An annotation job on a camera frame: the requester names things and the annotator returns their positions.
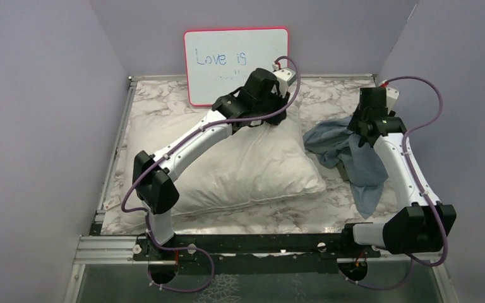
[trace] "gray-blue fabric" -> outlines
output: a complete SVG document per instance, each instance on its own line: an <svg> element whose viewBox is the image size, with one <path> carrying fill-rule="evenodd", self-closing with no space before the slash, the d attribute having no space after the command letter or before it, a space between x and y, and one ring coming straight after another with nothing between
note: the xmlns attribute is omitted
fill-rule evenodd
<svg viewBox="0 0 485 303"><path fill-rule="evenodd" d="M362 217L368 218L380 201L388 174L368 143L358 147L360 137L347 129L351 118L320 122L304 134L304 147L329 169L343 162L356 209Z"/></svg>

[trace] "gray wall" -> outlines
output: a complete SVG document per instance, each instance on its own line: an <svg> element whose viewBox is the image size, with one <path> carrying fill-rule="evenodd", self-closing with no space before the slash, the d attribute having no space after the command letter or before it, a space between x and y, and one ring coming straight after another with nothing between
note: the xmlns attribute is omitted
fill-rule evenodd
<svg viewBox="0 0 485 303"><path fill-rule="evenodd" d="M61 302L127 87L87 0L0 1L0 302Z"/></svg>
<svg viewBox="0 0 485 303"><path fill-rule="evenodd" d="M413 74L434 81L441 119L413 135L416 157L458 220L447 264L461 302L485 302L485 1L421 0L379 78ZM397 112L407 126L436 111L434 93L401 81Z"/></svg>
<svg viewBox="0 0 485 303"><path fill-rule="evenodd" d="M90 0L126 71L184 74L183 33L286 26L303 73L378 73L417 0Z"/></svg>

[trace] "glass panel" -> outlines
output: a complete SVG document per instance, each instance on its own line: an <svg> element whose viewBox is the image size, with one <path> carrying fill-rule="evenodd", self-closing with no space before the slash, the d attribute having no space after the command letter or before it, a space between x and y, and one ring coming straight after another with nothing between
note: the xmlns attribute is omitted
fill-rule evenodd
<svg viewBox="0 0 485 303"><path fill-rule="evenodd" d="M407 271L408 261L371 262L365 283L391 285ZM340 275L219 275L195 294L177 294L149 287L145 265L96 264L85 268L78 302L442 302L431 268L416 265L408 283L395 290L367 290ZM205 276L177 276L173 287L197 287Z"/></svg>

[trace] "marble surface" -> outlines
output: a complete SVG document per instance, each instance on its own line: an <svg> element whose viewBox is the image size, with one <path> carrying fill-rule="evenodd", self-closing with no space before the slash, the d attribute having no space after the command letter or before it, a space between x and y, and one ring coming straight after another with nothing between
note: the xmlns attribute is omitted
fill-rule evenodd
<svg viewBox="0 0 485 303"><path fill-rule="evenodd" d="M374 86L370 77L302 79L300 117L305 133L318 122L353 113L360 87ZM138 115L167 116L200 112L188 103L186 81L139 81L131 107L130 119ZM140 234L144 228L125 230L120 224L120 200L123 188L126 137L117 154L116 174L104 203L106 210L103 235ZM340 232L349 222L385 222L397 212L395 193L389 182L376 211L364 220L356 210L348 182L337 169L326 169L307 152L326 181L326 193L318 198L256 205L232 211L218 211L193 217L173 218L174 230L185 234L273 234Z"/></svg>

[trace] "towel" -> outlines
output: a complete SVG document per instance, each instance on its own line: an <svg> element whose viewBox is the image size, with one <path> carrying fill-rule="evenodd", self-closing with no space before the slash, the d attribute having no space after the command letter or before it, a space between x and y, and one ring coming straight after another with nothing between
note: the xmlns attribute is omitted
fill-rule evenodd
<svg viewBox="0 0 485 303"><path fill-rule="evenodd" d="M316 154L319 163L326 168L343 162L356 209L367 219L380 201L388 174L369 144L358 147L360 136L347 129L351 118L320 122L304 134L304 147Z"/></svg>

